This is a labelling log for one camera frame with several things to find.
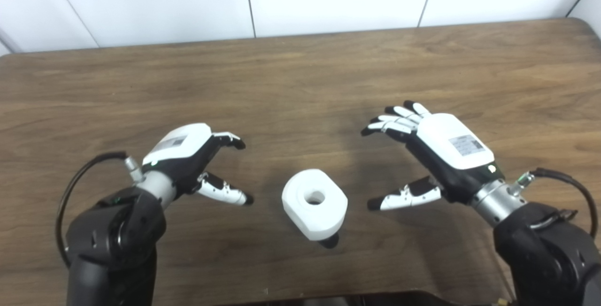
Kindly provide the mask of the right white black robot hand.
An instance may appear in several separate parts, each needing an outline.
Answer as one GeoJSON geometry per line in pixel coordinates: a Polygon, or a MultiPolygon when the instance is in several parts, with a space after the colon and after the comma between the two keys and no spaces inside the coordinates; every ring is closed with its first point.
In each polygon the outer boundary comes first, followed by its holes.
{"type": "Polygon", "coordinates": [[[371,211],[414,207],[441,198],[469,204],[487,185],[505,181],[492,150],[455,115],[431,113],[407,100],[402,106],[386,107],[384,115],[371,119],[361,131],[363,136],[373,133],[402,143],[428,176],[370,199],[367,208],[371,211]]]}

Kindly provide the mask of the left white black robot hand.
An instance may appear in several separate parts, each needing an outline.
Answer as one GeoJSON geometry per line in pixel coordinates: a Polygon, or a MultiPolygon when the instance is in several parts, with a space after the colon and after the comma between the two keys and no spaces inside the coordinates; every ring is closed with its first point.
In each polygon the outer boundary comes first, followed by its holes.
{"type": "Polygon", "coordinates": [[[163,209],[185,194],[200,194],[236,206],[249,206],[254,198],[206,171],[223,147],[246,148],[229,131],[213,132],[205,123],[170,131],[142,160],[144,179],[137,184],[157,198],[163,209]]]}

